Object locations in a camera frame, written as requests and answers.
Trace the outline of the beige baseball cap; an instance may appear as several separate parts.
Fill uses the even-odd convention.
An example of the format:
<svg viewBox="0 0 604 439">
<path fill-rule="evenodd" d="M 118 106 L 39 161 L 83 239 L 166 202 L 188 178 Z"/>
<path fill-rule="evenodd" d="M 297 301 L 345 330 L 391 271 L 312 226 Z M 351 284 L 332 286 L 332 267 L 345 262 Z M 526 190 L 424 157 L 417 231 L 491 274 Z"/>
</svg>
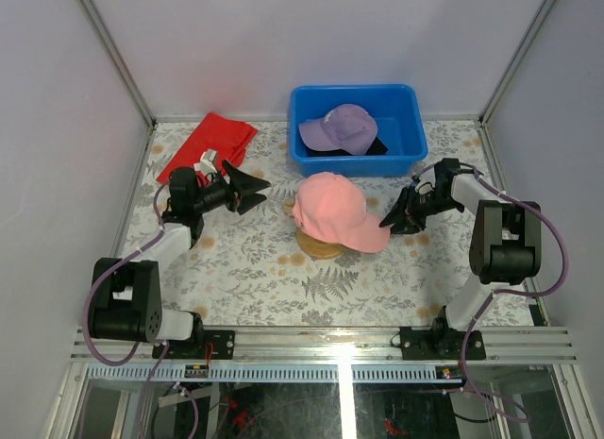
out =
<svg viewBox="0 0 604 439">
<path fill-rule="evenodd" d="M 282 210 L 287 217 L 294 218 L 295 201 L 293 199 L 285 200 L 282 204 Z"/>
</svg>

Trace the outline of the pink baseball cap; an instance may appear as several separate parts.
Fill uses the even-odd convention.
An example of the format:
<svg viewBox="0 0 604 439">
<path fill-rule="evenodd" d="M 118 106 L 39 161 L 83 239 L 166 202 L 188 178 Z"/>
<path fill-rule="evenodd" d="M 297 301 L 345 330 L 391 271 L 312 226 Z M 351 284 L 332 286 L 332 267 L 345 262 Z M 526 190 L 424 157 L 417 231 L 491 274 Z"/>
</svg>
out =
<svg viewBox="0 0 604 439">
<path fill-rule="evenodd" d="M 378 253 L 388 244 L 390 230 L 367 211 L 362 190 L 348 178 L 330 172 L 312 175 L 299 186 L 294 222 L 311 238 L 362 253 Z"/>
</svg>

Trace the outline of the wooden hat stand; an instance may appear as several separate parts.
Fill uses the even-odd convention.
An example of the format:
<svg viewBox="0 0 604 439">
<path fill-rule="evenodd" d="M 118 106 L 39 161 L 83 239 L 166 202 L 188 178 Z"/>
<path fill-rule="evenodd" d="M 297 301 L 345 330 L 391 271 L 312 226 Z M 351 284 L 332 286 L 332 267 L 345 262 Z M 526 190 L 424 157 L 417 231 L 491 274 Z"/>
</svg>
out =
<svg viewBox="0 0 604 439">
<path fill-rule="evenodd" d="M 299 228 L 295 231 L 295 239 L 301 251 L 316 260 L 333 260 L 344 253 L 341 245 L 319 241 Z"/>
</svg>

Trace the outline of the blue plastic bin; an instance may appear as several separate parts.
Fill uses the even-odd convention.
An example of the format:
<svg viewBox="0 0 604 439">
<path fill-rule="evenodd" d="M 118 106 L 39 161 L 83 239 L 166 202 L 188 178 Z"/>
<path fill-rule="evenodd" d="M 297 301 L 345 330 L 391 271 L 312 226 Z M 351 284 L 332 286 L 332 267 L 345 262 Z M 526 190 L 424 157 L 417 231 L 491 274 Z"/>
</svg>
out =
<svg viewBox="0 0 604 439">
<path fill-rule="evenodd" d="M 358 105 L 377 122 L 383 155 L 313 156 L 299 126 L 342 104 Z M 291 94 L 289 152 L 305 177 L 333 172 L 346 177 L 403 177 L 426 158 L 428 143 L 414 89 L 405 84 L 300 86 Z"/>
</svg>

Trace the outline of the purple LA baseball cap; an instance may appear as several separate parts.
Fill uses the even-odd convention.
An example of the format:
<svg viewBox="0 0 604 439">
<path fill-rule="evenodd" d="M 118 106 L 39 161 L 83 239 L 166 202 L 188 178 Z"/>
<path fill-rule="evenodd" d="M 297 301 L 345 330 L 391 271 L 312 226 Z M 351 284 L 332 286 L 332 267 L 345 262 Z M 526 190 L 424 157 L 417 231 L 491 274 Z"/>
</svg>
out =
<svg viewBox="0 0 604 439">
<path fill-rule="evenodd" d="M 354 104 L 343 104 L 323 118 L 298 126 L 305 146 L 314 151 L 343 150 L 353 156 L 366 155 L 378 138 L 378 124 L 369 112 Z"/>
</svg>

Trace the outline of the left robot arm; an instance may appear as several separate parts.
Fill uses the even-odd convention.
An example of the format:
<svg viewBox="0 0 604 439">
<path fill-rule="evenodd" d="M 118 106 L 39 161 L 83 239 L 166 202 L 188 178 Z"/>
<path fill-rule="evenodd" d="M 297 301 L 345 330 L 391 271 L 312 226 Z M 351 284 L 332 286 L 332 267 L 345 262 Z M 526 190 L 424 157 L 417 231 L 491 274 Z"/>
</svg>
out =
<svg viewBox="0 0 604 439">
<path fill-rule="evenodd" d="M 206 213 L 224 207 L 243 215 L 266 200 L 262 191 L 271 183 L 225 161 L 206 183 L 192 167 L 178 167 L 164 184 L 169 196 L 158 214 L 158 234 L 126 257 L 95 264 L 84 331 L 89 341 L 171 341 L 192 359 L 207 345 L 202 320 L 194 312 L 162 308 L 161 274 L 196 245 Z"/>
</svg>

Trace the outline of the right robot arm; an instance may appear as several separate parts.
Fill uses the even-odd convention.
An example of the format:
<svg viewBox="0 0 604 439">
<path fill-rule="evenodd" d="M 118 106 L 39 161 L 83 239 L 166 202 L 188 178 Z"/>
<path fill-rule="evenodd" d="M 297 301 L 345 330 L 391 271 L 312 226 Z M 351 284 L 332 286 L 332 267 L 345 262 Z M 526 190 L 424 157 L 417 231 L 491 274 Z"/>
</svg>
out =
<svg viewBox="0 0 604 439">
<path fill-rule="evenodd" d="M 461 351 L 461 331 L 476 324 L 486 311 L 485 300 L 497 290 L 521 284 L 535 276 L 542 259 L 541 207 L 532 201 L 504 194 L 486 183 L 474 166 L 444 158 L 431 169 L 434 179 L 424 182 L 420 175 L 402 189 L 392 209 L 379 224 L 392 234 L 412 235 L 426 228 L 430 216 L 445 211 L 469 211 L 475 217 L 470 248 L 471 275 L 461 290 L 433 322 L 432 351 L 451 358 Z"/>
</svg>

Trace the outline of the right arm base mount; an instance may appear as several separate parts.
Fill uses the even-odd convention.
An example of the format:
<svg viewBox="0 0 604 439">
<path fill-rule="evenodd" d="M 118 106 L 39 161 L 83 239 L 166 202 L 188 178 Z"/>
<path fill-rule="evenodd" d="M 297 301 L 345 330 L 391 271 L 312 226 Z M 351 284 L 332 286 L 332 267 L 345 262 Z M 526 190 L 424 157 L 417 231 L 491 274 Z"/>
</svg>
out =
<svg viewBox="0 0 604 439">
<path fill-rule="evenodd" d="M 400 327 L 389 343 L 400 350 L 405 361 L 459 361 L 463 350 L 468 361 L 486 359 L 480 331 L 453 329 L 441 317 L 435 318 L 429 329 Z"/>
</svg>

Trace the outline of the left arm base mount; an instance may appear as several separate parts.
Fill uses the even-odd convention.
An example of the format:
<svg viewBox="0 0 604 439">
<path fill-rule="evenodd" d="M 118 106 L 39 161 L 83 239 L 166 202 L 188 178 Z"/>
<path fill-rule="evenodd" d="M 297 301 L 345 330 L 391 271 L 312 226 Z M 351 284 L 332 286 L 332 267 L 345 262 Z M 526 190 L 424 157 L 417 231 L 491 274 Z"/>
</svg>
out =
<svg viewBox="0 0 604 439">
<path fill-rule="evenodd" d="M 236 332 L 231 329 L 207 329 L 199 315 L 193 317 L 193 331 L 184 341 L 170 341 L 165 359 L 172 360 L 232 360 Z"/>
</svg>

